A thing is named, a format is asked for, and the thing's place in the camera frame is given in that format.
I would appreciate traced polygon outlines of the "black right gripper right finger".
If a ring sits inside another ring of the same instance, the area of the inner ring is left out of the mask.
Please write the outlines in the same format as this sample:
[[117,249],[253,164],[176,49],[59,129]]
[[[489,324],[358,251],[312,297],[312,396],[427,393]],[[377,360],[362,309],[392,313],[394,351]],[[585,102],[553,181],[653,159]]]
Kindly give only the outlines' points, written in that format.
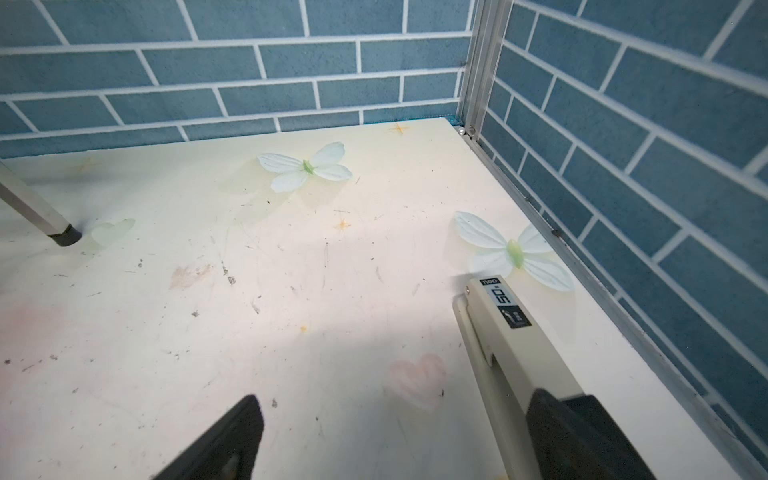
[[593,395],[559,400],[537,389],[526,423],[544,479],[655,479]]

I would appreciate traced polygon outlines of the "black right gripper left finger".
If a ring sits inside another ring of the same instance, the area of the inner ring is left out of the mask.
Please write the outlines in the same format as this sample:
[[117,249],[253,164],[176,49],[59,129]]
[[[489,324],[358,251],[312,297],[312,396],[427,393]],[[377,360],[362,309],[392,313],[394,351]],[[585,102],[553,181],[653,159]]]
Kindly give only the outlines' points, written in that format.
[[251,479],[263,432],[260,404],[246,395],[155,479]]

